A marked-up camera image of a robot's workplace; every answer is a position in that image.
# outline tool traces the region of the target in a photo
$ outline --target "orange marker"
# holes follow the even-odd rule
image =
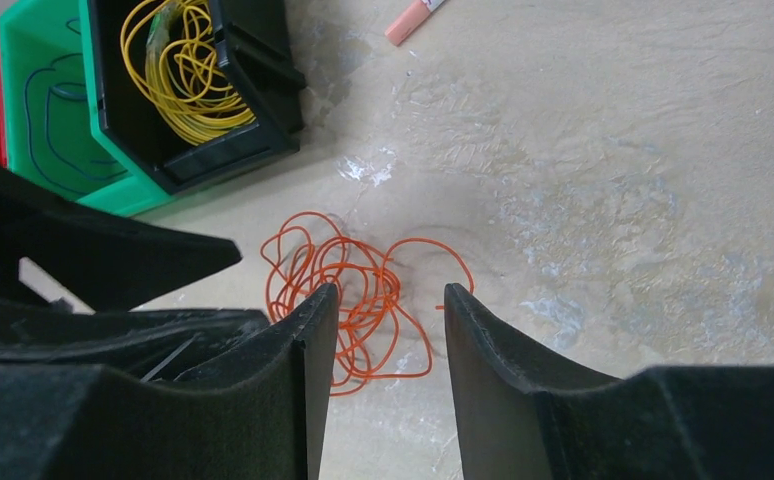
[[[414,30],[417,29],[422,22],[425,21],[437,7],[443,4],[446,0],[414,0],[414,3],[407,8],[399,18],[387,28],[384,35],[387,36],[387,40],[390,40],[395,46],[399,46],[405,41]]]

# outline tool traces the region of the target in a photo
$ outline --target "concrete floor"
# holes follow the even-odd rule
[[[405,3],[288,2],[302,151],[143,215],[245,257],[145,308],[261,306],[260,243],[314,209],[450,243],[494,312],[598,370],[774,363],[774,0],[451,0],[395,48]],[[403,255],[440,356],[332,400],[324,478],[461,478],[431,307],[462,276]]]

